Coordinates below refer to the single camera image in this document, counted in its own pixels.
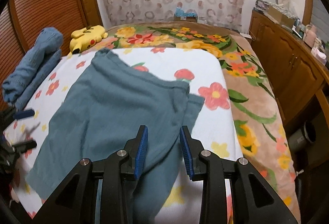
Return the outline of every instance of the yellow flower print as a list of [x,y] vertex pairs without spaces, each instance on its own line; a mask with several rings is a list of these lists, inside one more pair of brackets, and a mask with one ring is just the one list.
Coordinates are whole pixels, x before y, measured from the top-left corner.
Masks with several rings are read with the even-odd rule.
[[238,59],[237,55],[235,53],[227,53],[225,54],[225,57],[227,57],[228,59],[235,61]]
[[128,43],[128,40],[126,38],[119,39],[119,44],[121,48],[130,48],[131,45]]
[[155,36],[154,40],[150,42],[150,45],[159,46],[164,43],[174,43],[174,40],[172,38],[169,38],[169,35]]
[[129,38],[133,36],[136,32],[136,29],[133,27],[122,27],[116,31],[117,37]]
[[38,115],[39,115],[39,110],[36,110],[35,113],[34,113],[33,118],[36,119],[38,117]]
[[256,73],[256,71],[250,71],[248,73],[246,73],[246,76],[250,76],[250,77],[259,77],[259,74]]
[[207,52],[214,55],[216,58],[220,58],[223,56],[223,53],[221,50],[219,50],[217,47],[204,43],[201,40],[192,40],[189,42],[183,42],[183,43],[176,43],[176,48],[179,49],[204,49]]
[[282,138],[286,138],[286,132],[285,129],[283,128],[283,125],[281,124],[279,127],[279,134],[281,135]]
[[27,194],[31,193],[31,188],[27,183],[25,183],[25,191],[27,192]]
[[25,124],[22,124],[22,126],[21,126],[21,132],[24,132],[24,130],[25,130]]
[[133,49],[125,49],[123,51],[123,54],[128,54],[128,53],[131,53],[133,51]]
[[185,201],[182,197],[182,190],[183,187],[182,186],[178,186],[178,187],[172,187],[171,192],[169,197],[167,198],[166,202],[164,203],[164,207],[169,207],[174,203],[183,205],[185,204]]
[[225,158],[230,156],[230,153],[227,151],[227,143],[219,144],[213,141],[211,143],[211,149],[220,158]]
[[255,133],[247,124],[240,125],[240,128],[242,128],[246,134],[245,136],[239,134],[237,136],[242,153],[246,156],[254,156],[260,146]]
[[231,76],[234,76],[234,77],[243,77],[243,74],[240,73],[238,70],[226,70],[227,73]]
[[292,199],[290,196],[288,196],[286,199],[283,200],[283,202],[286,204],[286,206],[289,206],[292,202]]
[[281,155],[278,159],[278,163],[282,169],[288,169],[291,158],[285,154]]
[[249,51],[245,51],[245,50],[241,50],[241,53],[244,55],[251,55],[251,53]]

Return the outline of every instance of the yellow plush toy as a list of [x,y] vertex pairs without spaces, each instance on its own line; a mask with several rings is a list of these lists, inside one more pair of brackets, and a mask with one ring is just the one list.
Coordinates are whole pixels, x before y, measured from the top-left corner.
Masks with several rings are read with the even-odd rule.
[[109,34],[105,32],[102,26],[88,26],[76,30],[71,34],[70,51],[71,54],[81,53],[86,49],[100,42],[102,38],[107,38]]

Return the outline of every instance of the metal screw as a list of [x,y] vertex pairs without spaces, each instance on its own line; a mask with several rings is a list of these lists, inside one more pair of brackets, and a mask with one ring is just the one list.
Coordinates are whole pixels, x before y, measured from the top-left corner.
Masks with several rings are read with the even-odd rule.
[[125,156],[127,154],[127,152],[125,150],[119,150],[119,151],[117,151],[116,154],[119,156]]
[[89,159],[88,158],[83,158],[80,160],[80,165],[88,165],[89,164]]
[[246,158],[240,158],[240,159],[239,159],[239,163],[240,163],[241,165],[246,165],[246,164],[248,163],[248,160],[247,160]]
[[211,152],[208,151],[208,150],[203,150],[203,151],[201,152],[201,154],[202,154],[203,156],[207,157],[207,156],[211,155]]

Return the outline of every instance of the folded denim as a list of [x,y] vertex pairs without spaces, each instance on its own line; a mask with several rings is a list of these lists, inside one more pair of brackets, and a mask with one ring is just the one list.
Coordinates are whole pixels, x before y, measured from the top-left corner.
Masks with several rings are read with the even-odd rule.
[[34,47],[25,54],[14,72],[4,80],[2,84],[4,101],[10,105],[16,105],[17,101],[19,108],[23,109],[42,81],[58,64],[62,44],[62,33],[54,27],[44,28],[37,37]]

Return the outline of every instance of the floral bedsheet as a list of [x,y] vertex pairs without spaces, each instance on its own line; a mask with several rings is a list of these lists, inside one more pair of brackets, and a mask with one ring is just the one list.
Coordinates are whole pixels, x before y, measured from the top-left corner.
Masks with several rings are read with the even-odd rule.
[[[107,39],[82,54],[102,47],[127,48],[127,52],[135,47],[156,47],[154,53],[162,52],[166,47],[176,47],[184,51],[203,49],[213,54],[220,62],[226,80],[243,155],[300,222],[295,171],[279,109],[267,76],[245,38],[224,28],[185,21],[122,25],[108,33]],[[221,102],[222,94],[215,88],[210,86],[200,93],[211,110]]]

